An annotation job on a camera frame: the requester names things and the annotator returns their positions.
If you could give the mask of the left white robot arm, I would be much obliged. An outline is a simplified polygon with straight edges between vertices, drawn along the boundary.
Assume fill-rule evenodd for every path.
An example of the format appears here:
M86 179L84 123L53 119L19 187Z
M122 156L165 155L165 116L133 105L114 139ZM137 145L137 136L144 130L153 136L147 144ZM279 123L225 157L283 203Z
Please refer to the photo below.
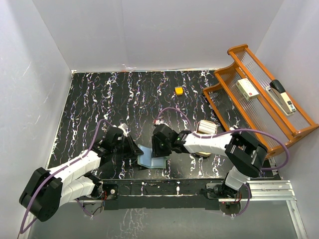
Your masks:
M59 166L36 169L22 192L19 203L40 221L50 219L62 205L82 196L99 198L103 193L102 181L92 172L120 155L131 159L143 155L124 125L110 128L101 141L74 159Z

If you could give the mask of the green card holder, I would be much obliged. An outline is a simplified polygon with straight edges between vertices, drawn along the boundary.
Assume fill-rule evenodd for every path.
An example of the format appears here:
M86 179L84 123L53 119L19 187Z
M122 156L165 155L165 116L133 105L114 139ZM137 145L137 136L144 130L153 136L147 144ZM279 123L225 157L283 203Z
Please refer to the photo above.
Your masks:
M138 148L143 152L142 155L139 155L137 158L137 164L149 169L164 169L166 168L166 157L154 157L152 156L152 149L138 145Z

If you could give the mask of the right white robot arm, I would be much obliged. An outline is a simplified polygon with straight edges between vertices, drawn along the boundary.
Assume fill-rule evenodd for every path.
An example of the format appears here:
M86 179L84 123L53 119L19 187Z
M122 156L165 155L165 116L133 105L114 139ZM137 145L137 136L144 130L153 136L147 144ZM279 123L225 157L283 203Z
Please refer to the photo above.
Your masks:
M167 157L172 152L205 152L227 157L233 164L232 169L223 183L208 189L208 193L216 197L234 198L243 184L259 176L268 149L244 129L235 128L220 135L208 135L189 130L178 133L166 124L157 125L152 135L152 156Z

